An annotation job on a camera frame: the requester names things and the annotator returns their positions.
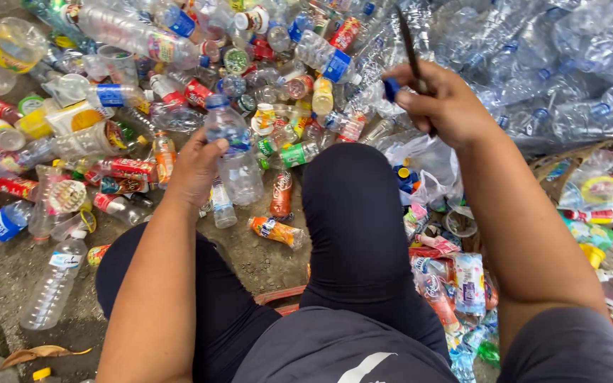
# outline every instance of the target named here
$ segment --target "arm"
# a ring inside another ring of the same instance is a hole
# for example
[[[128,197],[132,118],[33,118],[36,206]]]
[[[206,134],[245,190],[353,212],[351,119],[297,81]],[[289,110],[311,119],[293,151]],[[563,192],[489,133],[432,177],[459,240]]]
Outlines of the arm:
[[[228,143],[194,135],[149,221],[115,300],[98,383],[192,381],[195,223]]]
[[[396,102],[415,124],[455,149],[465,193],[501,287],[501,356],[534,316],[558,306],[590,308],[607,316],[600,283],[536,182],[516,145],[457,74],[419,60],[432,96],[399,92]],[[408,65],[395,68],[412,83]]]

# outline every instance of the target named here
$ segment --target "dark t-shirt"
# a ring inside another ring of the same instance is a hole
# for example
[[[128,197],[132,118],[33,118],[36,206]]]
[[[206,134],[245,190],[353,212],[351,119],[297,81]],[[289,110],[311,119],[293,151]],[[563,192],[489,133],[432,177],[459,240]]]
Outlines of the dark t-shirt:
[[[307,307],[270,326],[233,379],[259,382],[457,380],[446,360],[389,326],[351,311]],[[517,334],[498,382],[613,383],[612,327],[590,309],[549,309]]]

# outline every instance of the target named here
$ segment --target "person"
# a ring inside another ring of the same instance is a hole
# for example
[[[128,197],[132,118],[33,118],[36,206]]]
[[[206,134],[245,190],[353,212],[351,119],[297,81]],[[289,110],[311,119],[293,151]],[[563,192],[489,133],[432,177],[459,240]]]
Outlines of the person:
[[[499,382],[612,382],[600,283],[515,144],[456,74],[419,61],[432,95],[396,103],[455,149],[500,286]],[[412,86],[411,70],[388,72]],[[200,233],[216,159],[198,132],[148,224],[125,232],[96,275],[109,318],[97,383],[456,382],[436,313],[415,291],[396,178],[363,144],[335,144],[304,174],[313,250],[300,309],[254,303]]]

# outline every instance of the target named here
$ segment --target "right hand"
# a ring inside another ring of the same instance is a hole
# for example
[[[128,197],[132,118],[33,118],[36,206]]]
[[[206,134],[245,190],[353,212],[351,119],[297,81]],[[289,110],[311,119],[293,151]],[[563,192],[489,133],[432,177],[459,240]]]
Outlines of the right hand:
[[[399,91],[395,101],[408,112],[420,131],[429,133],[431,126],[436,127],[441,140],[454,149],[496,131],[502,132],[459,75],[421,59],[418,67],[431,95]],[[383,78],[388,77],[396,78],[402,87],[408,85],[418,91],[409,64],[398,65],[383,74]]]

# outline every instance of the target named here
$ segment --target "yellow bottle cap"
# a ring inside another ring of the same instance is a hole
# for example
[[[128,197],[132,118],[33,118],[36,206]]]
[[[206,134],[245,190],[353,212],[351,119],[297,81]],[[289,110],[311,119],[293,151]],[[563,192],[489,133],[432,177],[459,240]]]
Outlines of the yellow bottle cap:
[[[401,168],[398,170],[398,172],[396,172],[396,174],[398,174],[398,176],[401,178],[408,178],[408,176],[411,175],[411,172],[408,170],[408,168]]]
[[[51,367],[46,367],[32,373],[33,380],[44,379],[47,376],[51,376]]]

